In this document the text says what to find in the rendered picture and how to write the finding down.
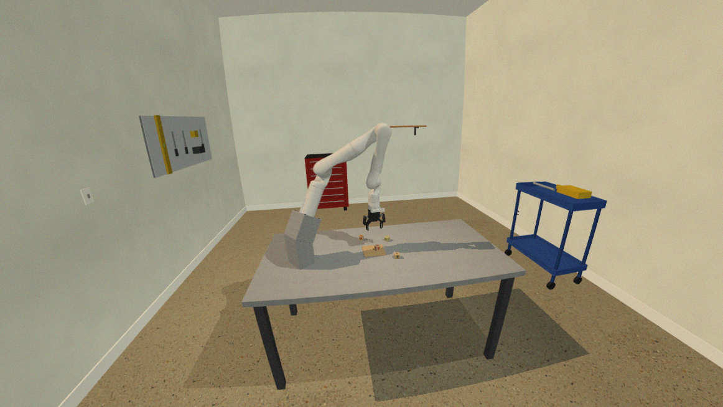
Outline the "tan flat mat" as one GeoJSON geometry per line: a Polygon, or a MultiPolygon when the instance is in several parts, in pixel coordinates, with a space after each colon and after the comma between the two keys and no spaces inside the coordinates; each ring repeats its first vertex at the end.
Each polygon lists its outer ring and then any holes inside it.
{"type": "Polygon", "coordinates": [[[363,256],[364,256],[365,258],[372,258],[372,256],[384,256],[384,255],[386,255],[386,252],[385,252],[385,249],[383,248],[383,245],[380,245],[380,246],[381,246],[381,250],[378,250],[378,251],[375,250],[375,246],[374,246],[374,245],[371,245],[371,246],[363,246],[363,247],[362,247],[362,249],[363,249],[363,256]]]}

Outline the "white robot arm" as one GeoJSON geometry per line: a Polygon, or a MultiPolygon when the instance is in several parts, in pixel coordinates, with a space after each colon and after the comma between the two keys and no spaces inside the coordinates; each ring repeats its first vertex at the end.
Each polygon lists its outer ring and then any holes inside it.
{"type": "Polygon", "coordinates": [[[380,207],[381,180],[378,177],[382,172],[386,148],[392,130],[386,123],[379,123],[363,136],[356,138],[343,148],[316,162],[313,167],[317,175],[310,182],[306,197],[304,197],[299,213],[314,217],[325,187],[329,184],[332,167],[343,162],[351,161],[363,153],[372,143],[376,142],[376,149],[372,156],[371,167],[366,179],[366,186],[371,189],[368,194],[368,210],[370,213],[382,213],[385,208],[380,207]]]}

